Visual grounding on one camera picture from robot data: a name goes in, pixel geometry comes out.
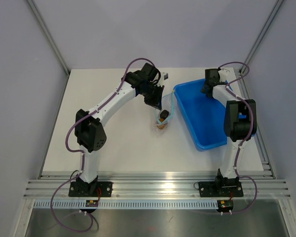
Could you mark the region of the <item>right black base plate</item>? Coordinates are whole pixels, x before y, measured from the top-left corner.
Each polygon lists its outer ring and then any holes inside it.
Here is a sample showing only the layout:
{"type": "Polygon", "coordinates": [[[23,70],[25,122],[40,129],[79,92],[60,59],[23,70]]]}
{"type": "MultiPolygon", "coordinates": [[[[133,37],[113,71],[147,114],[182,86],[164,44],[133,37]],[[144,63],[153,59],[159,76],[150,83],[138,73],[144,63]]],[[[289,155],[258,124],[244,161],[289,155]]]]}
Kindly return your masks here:
{"type": "Polygon", "coordinates": [[[219,186],[214,181],[197,182],[202,198],[241,198],[244,196],[242,185],[219,186]]]}

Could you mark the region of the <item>left small circuit board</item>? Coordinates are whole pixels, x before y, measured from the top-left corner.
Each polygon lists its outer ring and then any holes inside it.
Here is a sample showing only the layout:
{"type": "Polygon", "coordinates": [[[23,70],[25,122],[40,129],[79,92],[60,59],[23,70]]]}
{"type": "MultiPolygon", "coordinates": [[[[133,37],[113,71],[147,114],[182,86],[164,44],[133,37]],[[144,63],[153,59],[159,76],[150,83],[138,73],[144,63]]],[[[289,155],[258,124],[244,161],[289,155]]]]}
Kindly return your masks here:
{"type": "Polygon", "coordinates": [[[86,207],[98,207],[99,202],[97,200],[86,200],[86,207]]]}

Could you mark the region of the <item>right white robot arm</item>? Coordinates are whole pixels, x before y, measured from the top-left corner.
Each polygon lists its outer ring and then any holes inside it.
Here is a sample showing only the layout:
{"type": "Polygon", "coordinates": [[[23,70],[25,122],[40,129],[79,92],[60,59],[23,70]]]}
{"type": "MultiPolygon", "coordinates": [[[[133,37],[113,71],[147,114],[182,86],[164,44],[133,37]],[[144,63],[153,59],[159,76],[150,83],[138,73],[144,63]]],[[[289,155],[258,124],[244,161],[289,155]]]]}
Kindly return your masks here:
{"type": "Polygon", "coordinates": [[[202,198],[243,196],[238,163],[242,160],[246,144],[257,131],[255,100],[237,95],[225,78],[226,74],[221,72],[221,68],[205,70],[201,92],[225,107],[223,129],[227,136],[227,147],[214,181],[198,183],[202,198]]]}

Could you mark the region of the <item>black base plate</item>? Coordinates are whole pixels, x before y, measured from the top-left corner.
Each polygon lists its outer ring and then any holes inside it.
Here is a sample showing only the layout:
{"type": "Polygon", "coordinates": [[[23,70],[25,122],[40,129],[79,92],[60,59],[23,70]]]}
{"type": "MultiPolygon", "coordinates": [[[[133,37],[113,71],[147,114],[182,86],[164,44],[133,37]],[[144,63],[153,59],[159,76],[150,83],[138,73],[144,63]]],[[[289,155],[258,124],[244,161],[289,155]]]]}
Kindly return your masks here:
{"type": "Polygon", "coordinates": [[[71,182],[69,188],[69,197],[104,197],[109,198],[112,194],[112,182],[71,182]]]}
{"type": "Polygon", "coordinates": [[[242,185],[219,186],[214,181],[197,182],[202,198],[241,198],[244,196],[242,185]]]}

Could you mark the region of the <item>dark blue plum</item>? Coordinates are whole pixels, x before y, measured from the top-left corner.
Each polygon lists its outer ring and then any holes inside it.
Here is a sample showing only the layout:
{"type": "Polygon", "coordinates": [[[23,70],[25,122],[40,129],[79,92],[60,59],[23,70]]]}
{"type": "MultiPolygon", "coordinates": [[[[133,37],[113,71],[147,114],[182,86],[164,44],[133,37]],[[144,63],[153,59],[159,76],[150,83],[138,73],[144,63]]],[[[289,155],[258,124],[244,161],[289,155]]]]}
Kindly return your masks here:
{"type": "Polygon", "coordinates": [[[168,110],[163,110],[163,111],[161,111],[159,117],[162,120],[166,120],[169,115],[170,115],[170,113],[168,110]]]}

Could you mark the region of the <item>clear zip top bag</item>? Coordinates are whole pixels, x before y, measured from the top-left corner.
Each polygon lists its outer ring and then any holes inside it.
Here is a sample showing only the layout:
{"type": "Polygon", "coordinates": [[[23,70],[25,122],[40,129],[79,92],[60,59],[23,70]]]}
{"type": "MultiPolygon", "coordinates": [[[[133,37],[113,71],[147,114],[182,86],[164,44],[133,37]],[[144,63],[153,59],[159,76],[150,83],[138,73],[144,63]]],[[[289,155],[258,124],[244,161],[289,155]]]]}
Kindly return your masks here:
{"type": "Polygon", "coordinates": [[[154,109],[154,126],[156,132],[164,133],[175,115],[175,90],[161,98],[161,110],[154,109]]]}

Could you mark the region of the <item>right small circuit board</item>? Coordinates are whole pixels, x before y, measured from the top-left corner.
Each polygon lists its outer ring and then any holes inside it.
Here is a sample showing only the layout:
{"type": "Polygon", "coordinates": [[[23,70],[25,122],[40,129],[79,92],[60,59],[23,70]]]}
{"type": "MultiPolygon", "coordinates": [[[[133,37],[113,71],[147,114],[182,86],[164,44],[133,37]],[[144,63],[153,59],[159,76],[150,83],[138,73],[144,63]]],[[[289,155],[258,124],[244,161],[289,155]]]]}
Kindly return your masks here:
{"type": "Polygon", "coordinates": [[[218,201],[218,208],[222,208],[222,209],[233,209],[234,207],[234,203],[233,200],[219,200],[218,201]]]}

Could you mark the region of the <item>small circuit board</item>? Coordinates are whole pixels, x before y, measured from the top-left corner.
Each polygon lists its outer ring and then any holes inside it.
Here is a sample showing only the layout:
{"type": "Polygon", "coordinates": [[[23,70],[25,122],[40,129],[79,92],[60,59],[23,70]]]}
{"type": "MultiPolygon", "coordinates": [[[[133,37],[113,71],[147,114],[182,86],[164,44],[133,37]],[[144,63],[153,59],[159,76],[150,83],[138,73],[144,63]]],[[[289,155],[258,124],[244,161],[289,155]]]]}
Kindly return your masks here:
{"type": "Polygon", "coordinates": [[[86,207],[98,207],[99,202],[97,200],[86,200],[86,207]]]}
{"type": "Polygon", "coordinates": [[[222,209],[233,209],[234,207],[234,203],[233,200],[219,200],[218,201],[218,208],[222,208],[222,209]]]}

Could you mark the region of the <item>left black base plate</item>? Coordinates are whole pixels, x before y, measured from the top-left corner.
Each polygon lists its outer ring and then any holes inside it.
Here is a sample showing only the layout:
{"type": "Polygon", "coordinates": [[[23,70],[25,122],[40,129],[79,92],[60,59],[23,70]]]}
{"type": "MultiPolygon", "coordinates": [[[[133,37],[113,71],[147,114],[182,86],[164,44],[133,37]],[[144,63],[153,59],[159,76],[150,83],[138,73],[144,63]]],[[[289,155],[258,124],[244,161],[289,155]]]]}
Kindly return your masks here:
{"type": "Polygon", "coordinates": [[[69,197],[104,197],[109,198],[112,194],[112,182],[71,182],[69,188],[69,197]]]}

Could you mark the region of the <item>right aluminium frame post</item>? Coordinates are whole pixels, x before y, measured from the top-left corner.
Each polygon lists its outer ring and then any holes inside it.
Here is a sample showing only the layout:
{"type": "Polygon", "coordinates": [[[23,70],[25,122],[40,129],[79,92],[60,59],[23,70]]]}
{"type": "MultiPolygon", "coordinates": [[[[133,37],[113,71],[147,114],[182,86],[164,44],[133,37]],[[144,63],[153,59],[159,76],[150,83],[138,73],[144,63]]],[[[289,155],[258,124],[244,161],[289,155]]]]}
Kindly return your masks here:
{"type": "Polygon", "coordinates": [[[270,30],[272,24],[275,22],[277,15],[279,14],[281,8],[283,7],[285,0],[276,0],[270,13],[268,14],[264,24],[262,25],[258,36],[256,37],[252,47],[249,50],[248,55],[245,58],[244,63],[249,65],[253,60],[253,57],[257,53],[259,47],[261,46],[263,40],[265,39],[268,31],[270,30]]]}

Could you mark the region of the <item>aluminium frame post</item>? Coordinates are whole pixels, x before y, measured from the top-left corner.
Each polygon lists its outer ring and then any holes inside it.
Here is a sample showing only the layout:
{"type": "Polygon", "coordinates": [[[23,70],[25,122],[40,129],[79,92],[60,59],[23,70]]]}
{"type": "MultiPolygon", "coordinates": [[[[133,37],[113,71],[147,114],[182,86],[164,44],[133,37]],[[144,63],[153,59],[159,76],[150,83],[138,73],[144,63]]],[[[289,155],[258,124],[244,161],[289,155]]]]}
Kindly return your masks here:
{"type": "Polygon", "coordinates": [[[253,60],[253,57],[257,53],[259,47],[261,46],[263,40],[265,39],[268,31],[270,30],[272,24],[275,22],[277,15],[279,14],[281,8],[283,7],[285,0],[276,0],[270,13],[268,14],[264,24],[262,25],[258,36],[256,37],[252,47],[249,50],[248,55],[245,58],[244,63],[249,65],[253,60]]]}
{"type": "Polygon", "coordinates": [[[34,0],[24,0],[25,4],[29,8],[29,11],[33,15],[35,21],[38,24],[38,27],[40,28],[43,36],[45,37],[49,47],[51,48],[52,52],[54,53],[55,58],[57,59],[58,63],[60,64],[63,72],[65,73],[66,77],[69,78],[71,70],[69,69],[67,63],[65,62],[65,59],[59,50],[59,47],[57,46],[37,4],[34,0]]]}

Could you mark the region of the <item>blue plastic bin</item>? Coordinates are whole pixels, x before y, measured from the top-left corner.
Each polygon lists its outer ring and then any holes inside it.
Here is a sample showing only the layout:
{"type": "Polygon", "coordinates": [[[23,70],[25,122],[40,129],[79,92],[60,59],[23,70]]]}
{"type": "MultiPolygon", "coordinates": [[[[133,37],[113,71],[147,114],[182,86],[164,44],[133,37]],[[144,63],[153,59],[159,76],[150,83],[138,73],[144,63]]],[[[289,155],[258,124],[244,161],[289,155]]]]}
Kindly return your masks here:
{"type": "Polygon", "coordinates": [[[225,107],[201,93],[204,81],[199,79],[174,87],[180,112],[199,151],[227,144],[223,129],[225,107]]]}

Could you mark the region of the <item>orange fruit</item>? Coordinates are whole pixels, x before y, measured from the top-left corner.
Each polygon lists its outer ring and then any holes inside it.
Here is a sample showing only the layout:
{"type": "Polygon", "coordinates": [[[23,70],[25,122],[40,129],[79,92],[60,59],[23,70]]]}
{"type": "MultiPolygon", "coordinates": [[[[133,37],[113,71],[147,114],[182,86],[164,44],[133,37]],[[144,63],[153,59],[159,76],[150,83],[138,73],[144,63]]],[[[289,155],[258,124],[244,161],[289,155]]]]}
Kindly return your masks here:
{"type": "Polygon", "coordinates": [[[169,123],[169,120],[168,119],[158,118],[156,120],[156,127],[159,130],[164,130],[164,129],[167,128],[168,123],[169,123]]]}

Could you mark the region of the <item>left aluminium frame post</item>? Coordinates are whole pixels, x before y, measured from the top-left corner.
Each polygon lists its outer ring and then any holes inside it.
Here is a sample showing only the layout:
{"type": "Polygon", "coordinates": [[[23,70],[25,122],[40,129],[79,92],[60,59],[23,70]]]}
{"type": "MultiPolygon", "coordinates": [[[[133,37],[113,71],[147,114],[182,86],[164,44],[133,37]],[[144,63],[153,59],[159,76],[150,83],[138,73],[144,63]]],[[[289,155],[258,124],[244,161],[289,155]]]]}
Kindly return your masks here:
{"type": "Polygon", "coordinates": [[[57,46],[37,4],[34,0],[24,0],[25,4],[29,8],[29,11],[33,15],[35,21],[38,24],[38,27],[40,28],[43,36],[45,37],[49,47],[51,48],[52,52],[54,53],[55,58],[57,59],[58,63],[60,64],[63,72],[65,73],[66,77],[69,78],[71,70],[69,69],[67,63],[65,62],[65,59],[59,50],[59,47],[57,46]]]}

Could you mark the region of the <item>aluminium mounting rail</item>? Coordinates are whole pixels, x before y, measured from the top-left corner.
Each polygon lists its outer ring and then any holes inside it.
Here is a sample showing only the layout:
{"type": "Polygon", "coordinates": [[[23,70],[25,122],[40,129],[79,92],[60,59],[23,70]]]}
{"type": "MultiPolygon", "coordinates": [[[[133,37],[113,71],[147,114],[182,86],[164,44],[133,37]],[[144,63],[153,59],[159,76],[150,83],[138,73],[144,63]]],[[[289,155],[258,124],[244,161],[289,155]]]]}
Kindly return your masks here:
{"type": "MultiPolygon", "coordinates": [[[[212,172],[157,172],[157,173],[99,173],[100,181],[112,182],[111,199],[199,199],[199,181],[212,181],[212,172]]],[[[68,199],[67,172],[44,172],[36,180],[29,180],[24,198],[45,199],[56,193],[56,198],[68,199]]],[[[252,175],[258,188],[258,199],[291,199],[287,182],[276,179],[266,170],[252,175]]]]}

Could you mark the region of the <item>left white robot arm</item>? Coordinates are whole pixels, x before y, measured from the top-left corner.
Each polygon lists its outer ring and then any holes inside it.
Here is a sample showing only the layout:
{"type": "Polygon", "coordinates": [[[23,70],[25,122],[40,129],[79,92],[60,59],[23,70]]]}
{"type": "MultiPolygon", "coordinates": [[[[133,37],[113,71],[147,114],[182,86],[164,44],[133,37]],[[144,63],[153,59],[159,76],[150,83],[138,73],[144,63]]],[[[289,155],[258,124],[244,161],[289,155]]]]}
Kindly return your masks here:
{"type": "Polygon", "coordinates": [[[71,197],[99,197],[111,187],[111,183],[98,181],[99,150],[107,141],[104,128],[120,108],[138,95],[143,96],[146,105],[160,110],[164,89],[160,79],[159,69],[145,63],[140,70],[126,72],[116,90],[99,105],[76,113],[74,134],[81,153],[81,171],[71,182],[71,197]]]}

